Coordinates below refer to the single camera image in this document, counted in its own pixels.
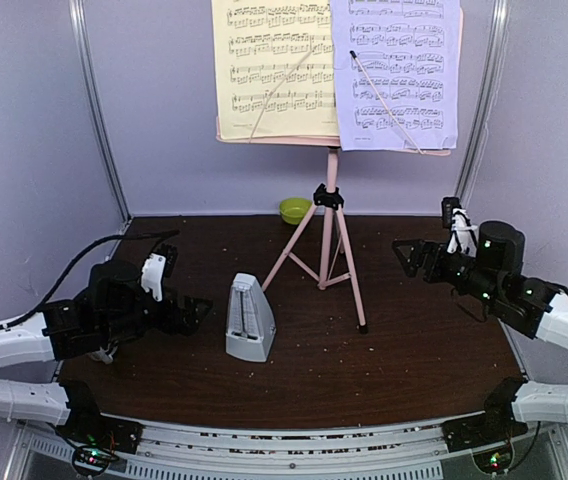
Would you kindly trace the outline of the white metronome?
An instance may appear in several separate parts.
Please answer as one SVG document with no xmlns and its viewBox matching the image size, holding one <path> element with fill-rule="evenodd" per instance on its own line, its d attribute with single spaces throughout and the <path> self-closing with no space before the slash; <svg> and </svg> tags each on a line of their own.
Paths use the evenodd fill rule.
<svg viewBox="0 0 568 480">
<path fill-rule="evenodd" d="M 266 363 L 275 335 L 274 315 L 259 281 L 237 273 L 229 294 L 226 353 L 245 362 Z"/>
</svg>

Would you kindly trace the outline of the pink music stand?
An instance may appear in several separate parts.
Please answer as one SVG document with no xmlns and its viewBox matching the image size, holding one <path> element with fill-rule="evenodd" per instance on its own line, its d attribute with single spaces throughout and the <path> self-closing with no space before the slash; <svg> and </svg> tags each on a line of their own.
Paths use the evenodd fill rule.
<svg viewBox="0 0 568 480">
<path fill-rule="evenodd" d="M 324 231 L 322 239 L 322 253 L 320 267 L 313 272 L 313 278 L 316 280 L 320 289 L 325 289 L 337 283 L 337 278 L 333 275 L 332 269 L 334 262 L 339 254 L 350 254 L 351 246 L 346 226 L 344 213 L 344 202 L 339 193 L 337 186 L 338 161 L 342 149 L 338 134 L 335 137 L 267 137 L 259 139 L 251 139 L 249 141 L 224 141 L 219 135 L 219 126 L 217 118 L 217 135 L 218 138 L 226 143 L 242 143 L 242 144 L 300 144 L 308 146 L 324 146 L 328 150 L 327 162 L 327 178 L 321 184 L 313 195 L 313 210 L 322 210 L 324 213 Z M 417 154 L 415 152 L 393 151 L 400 153 L 411 153 L 420 156 L 428 155 L 445 155 L 451 150 L 431 152 L 426 154 Z"/>
</svg>

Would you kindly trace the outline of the purple sheet music page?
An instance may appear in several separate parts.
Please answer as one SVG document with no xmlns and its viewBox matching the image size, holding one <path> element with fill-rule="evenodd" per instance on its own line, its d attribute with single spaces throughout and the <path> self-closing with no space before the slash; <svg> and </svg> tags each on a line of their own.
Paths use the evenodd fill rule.
<svg viewBox="0 0 568 480">
<path fill-rule="evenodd" d="M 460 3 L 346 0 L 330 12 L 342 149 L 456 148 Z"/>
</svg>

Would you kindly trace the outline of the yellow sheet music page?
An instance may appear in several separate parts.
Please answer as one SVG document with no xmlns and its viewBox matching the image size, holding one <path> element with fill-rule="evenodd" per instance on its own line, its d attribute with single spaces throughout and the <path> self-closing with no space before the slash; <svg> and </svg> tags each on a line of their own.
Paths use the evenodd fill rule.
<svg viewBox="0 0 568 480">
<path fill-rule="evenodd" d="M 329 2 L 211 8 L 221 139 L 337 136 Z"/>
</svg>

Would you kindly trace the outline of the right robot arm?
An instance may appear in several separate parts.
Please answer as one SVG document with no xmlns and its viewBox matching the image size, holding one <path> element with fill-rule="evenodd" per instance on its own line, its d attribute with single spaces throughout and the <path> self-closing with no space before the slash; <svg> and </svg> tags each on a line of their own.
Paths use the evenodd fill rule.
<svg viewBox="0 0 568 480">
<path fill-rule="evenodd" d="M 523 275 L 524 234 L 502 221 L 451 228 L 448 243 L 395 240 L 392 250 L 409 277 L 446 283 L 470 296 L 520 334 L 568 350 L 568 288 Z M 486 399 L 476 430 L 499 440 L 515 423 L 568 424 L 568 385 L 504 380 Z"/>
</svg>

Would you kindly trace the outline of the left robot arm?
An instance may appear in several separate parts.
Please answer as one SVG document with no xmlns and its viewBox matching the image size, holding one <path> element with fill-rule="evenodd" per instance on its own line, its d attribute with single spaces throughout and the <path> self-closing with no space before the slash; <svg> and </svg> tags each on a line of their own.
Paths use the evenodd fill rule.
<svg viewBox="0 0 568 480">
<path fill-rule="evenodd" d="M 0 321 L 0 369 L 83 355 L 110 364 L 119 346 L 150 330 L 194 334 L 212 303 L 165 290 L 169 270 L 167 259 L 158 254 L 142 267 L 120 260 L 93 266 L 87 287 L 74 298 L 45 302 L 22 317 Z M 87 444 L 101 442 L 108 433 L 90 388 L 79 381 L 0 379 L 0 418 L 70 427 Z"/>
</svg>

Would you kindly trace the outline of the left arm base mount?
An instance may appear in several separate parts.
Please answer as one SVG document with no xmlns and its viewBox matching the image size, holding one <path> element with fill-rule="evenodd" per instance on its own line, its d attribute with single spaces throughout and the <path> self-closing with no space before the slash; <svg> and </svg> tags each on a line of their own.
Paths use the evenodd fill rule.
<svg viewBox="0 0 568 480">
<path fill-rule="evenodd" d="M 52 429 L 71 447 L 70 462 L 78 475 L 93 479 L 118 462 L 119 453 L 137 452 L 143 433 L 141 423 L 104 415 L 83 382 L 69 381 L 59 386 L 66 394 L 64 405 L 69 413 Z"/>
</svg>

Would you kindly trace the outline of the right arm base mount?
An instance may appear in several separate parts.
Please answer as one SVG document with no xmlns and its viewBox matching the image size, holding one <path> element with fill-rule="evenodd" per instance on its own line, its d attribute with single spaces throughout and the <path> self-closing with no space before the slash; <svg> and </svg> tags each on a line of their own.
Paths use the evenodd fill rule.
<svg viewBox="0 0 568 480">
<path fill-rule="evenodd" d="M 441 428 L 448 452 L 497 443 L 512 447 L 515 437 L 528 432 L 528 425 L 515 419 L 512 407 L 518 390 L 525 383 L 523 379 L 507 378 L 485 399 L 481 413 L 445 421 Z"/>
</svg>

